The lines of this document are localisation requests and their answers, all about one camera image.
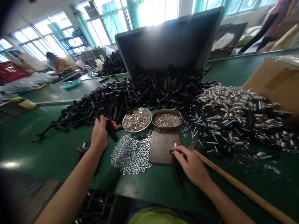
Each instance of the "yellow shirt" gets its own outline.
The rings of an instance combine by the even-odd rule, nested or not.
[[[60,72],[63,72],[64,70],[72,70],[74,71],[75,69],[70,65],[70,63],[63,59],[63,58],[60,58],[59,59],[59,65],[57,66],[56,63],[54,63],[55,65],[55,69],[60,71]]]

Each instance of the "forearm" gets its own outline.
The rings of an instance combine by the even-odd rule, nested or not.
[[[36,223],[64,224],[74,220],[88,192],[100,157],[100,150],[91,146],[40,214]]]
[[[254,223],[212,180],[208,185],[202,190],[216,206],[226,224]]]

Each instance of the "woman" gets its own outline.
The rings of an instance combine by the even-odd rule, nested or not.
[[[273,34],[276,32],[276,30],[286,22],[287,18],[290,16],[297,3],[298,0],[279,0],[276,7],[273,9],[268,19],[266,20],[265,24],[262,26],[261,30],[251,39],[248,44],[240,49],[238,54],[244,53],[263,36],[264,38],[258,45],[256,51],[264,48],[272,39]]]
[[[54,63],[57,72],[63,72],[64,70],[75,70],[67,60],[60,58],[51,52],[47,52],[46,57],[49,61]]]

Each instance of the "teal curtain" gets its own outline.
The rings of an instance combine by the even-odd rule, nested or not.
[[[81,28],[81,32],[84,35],[84,37],[86,38],[88,45],[91,48],[95,48],[96,47],[96,42],[94,41],[94,38],[90,33],[90,30],[87,26],[87,22],[83,18],[82,12],[80,12],[79,10],[74,10],[74,17],[76,18],[77,22],[79,23],[80,28]]]
[[[103,21],[113,43],[115,42],[115,35],[124,32],[124,27],[118,14],[115,1],[102,5]]]
[[[198,13],[198,12],[202,12],[206,10],[206,5],[204,5],[204,0],[195,0],[195,7],[194,7],[194,13]],[[223,19],[225,19],[227,17],[228,14],[228,10],[230,8],[232,0],[225,0],[224,2],[224,16]]]
[[[63,50],[68,52],[68,47],[67,45],[64,43],[64,41],[60,41],[64,38],[66,38],[65,34],[63,33],[63,30],[60,28],[60,26],[58,25],[57,22],[54,23],[50,23],[48,24],[48,27],[50,28],[50,30],[53,32],[54,36],[56,37],[56,39],[58,40],[58,44],[63,48]]]
[[[231,3],[232,3],[232,1],[233,0],[226,0],[225,2],[224,2],[224,16],[223,16],[223,20],[225,20],[226,19],[226,17],[227,17],[227,14],[228,14],[228,10],[230,9],[230,6],[231,6]]]
[[[194,13],[202,12],[206,10],[206,6],[204,5],[204,0],[196,0]]]
[[[128,12],[133,29],[140,27],[138,6],[143,2],[144,0],[127,0]]]

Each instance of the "wooden stick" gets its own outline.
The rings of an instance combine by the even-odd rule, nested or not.
[[[237,188],[240,192],[245,194],[249,199],[257,203],[261,208],[263,208],[265,211],[267,211],[270,215],[272,215],[275,219],[277,219],[280,223],[297,223],[294,220],[292,220],[289,216],[284,214],[282,211],[275,208],[273,205],[271,205],[269,202],[261,198],[258,194],[250,190],[248,187],[246,187],[244,184],[242,184],[240,181],[238,181],[236,178],[234,178],[232,175],[225,172],[223,169],[218,167],[215,163],[211,162],[209,159],[207,159],[205,156],[200,154],[197,151],[193,151],[199,155],[199,157],[202,159],[203,163],[212,168],[214,171],[216,171],[220,176],[222,176],[226,181],[228,181],[231,185],[233,185],[235,188]]]

